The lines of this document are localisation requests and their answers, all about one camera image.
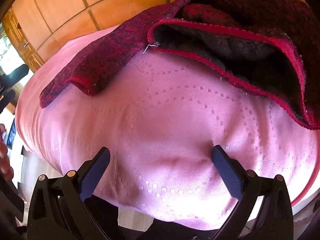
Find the pink tablecloth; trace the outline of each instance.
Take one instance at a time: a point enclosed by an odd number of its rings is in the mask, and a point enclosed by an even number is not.
[[[201,230],[220,227],[236,204],[211,162],[213,145],[260,176],[282,174],[291,200],[306,187],[305,197],[320,187],[318,178],[308,183],[318,131],[300,127],[269,99],[246,94],[187,58],[148,49],[99,95],[70,85],[41,109],[42,89],[79,50],[111,30],[68,42],[25,86],[16,123],[29,150],[66,173],[108,147],[111,163],[97,196]]]

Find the wooden furniture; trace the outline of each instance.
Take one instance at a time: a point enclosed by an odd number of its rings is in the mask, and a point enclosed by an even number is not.
[[[35,72],[68,41],[171,1],[16,0],[3,25],[22,59]]]

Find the blue gripper pad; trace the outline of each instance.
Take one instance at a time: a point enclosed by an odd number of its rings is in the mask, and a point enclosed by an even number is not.
[[[246,179],[244,168],[237,160],[231,159],[220,145],[213,147],[211,159],[230,195],[240,201],[244,193]]]

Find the garment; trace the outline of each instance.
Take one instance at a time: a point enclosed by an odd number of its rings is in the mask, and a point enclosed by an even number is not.
[[[16,124],[28,150],[65,174],[108,147],[97,197],[199,230],[219,228],[236,204],[211,162],[213,145],[259,176],[282,174],[293,205],[320,188],[318,130],[186,57],[142,50],[98,95],[70,84],[42,109],[41,91],[113,29],[68,42],[27,83]]]
[[[229,83],[271,98],[301,126],[320,128],[320,23],[299,0],[176,0],[149,8],[79,52],[40,95],[72,83],[102,91],[147,44],[206,64]]]

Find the pink fabric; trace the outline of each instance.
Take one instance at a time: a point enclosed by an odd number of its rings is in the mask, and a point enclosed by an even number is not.
[[[300,127],[270,99],[246,94],[188,58],[148,49],[102,93],[90,97],[69,85],[41,109],[44,87],[112,29],[68,42],[25,86],[16,123],[29,150],[65,174],[108,147],[111,162],[95,195],[201,230],[220,227],[236,204],[210,160],[213,145],[260,176],[282,174],[291,200],[305,189],[319,131]],[[312,189],[319,187],[317,178]]]

